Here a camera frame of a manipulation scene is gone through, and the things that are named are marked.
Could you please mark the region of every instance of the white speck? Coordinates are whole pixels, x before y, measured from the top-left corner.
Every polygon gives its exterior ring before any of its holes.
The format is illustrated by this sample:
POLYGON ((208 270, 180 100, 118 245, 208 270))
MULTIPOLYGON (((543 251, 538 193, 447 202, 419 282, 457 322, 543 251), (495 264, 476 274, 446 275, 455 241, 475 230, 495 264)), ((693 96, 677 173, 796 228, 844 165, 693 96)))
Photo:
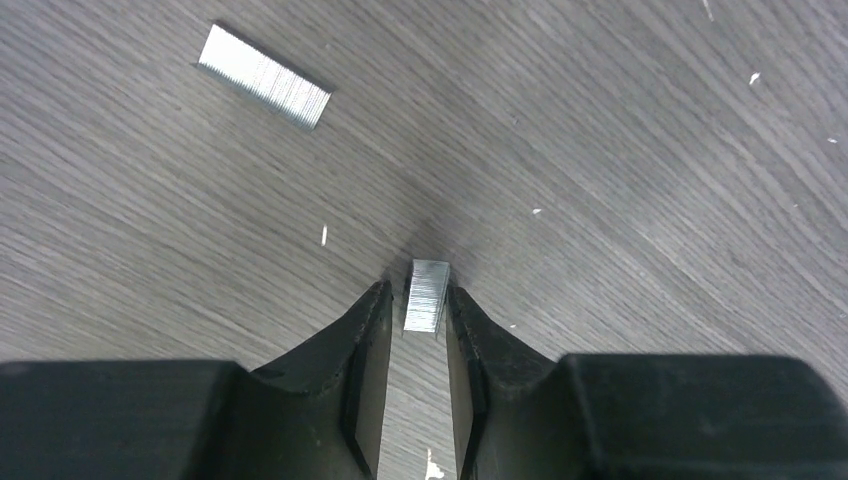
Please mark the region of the white speck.
POLYGON ((445 478, 445 472, 439 468, 438 465, 433 463, 433 452, 430 449, 427 449, 427 473, 424 474, 424 480, 430 480, 431 478, 445 478))
POLYGON ((707 10, 707 16, 710 17, 710 21, 714 22, 715 18, 713 18, 713 11, 710 10, 710 0, 704 0, 704 8, 707 10))

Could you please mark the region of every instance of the gray wooden surface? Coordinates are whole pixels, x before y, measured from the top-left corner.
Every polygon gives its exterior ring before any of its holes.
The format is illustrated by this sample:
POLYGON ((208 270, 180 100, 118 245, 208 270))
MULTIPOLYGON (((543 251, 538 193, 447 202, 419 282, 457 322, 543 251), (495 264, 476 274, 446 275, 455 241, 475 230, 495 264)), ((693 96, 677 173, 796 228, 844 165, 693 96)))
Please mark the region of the gray wooden surface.
MULTIPOLYGON (((0 359, 254 367, 414 255, 551 357, 848 398, 848 3, 709 5, 2 0, 0 359), (191 67, 216 19, 337 88, 317 130, 191 67)), ((443 341, 387 402, 380 478, 454 478, 443 341)))

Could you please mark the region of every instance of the silver staple strip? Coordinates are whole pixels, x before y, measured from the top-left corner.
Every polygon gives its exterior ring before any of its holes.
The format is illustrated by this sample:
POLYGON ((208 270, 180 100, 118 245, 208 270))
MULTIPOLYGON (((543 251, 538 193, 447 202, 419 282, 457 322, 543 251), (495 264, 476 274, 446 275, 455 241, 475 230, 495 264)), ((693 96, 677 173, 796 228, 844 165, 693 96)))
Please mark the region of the silver staple strip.
POLYGON ((450 264, 432 260, 412 261, 412 281, 403 329, 436 333, 445 305, 450 264))
POLYGON ((197 66, 312 130, 330 92, 272 60, 235 35, 212 25, 197 66))

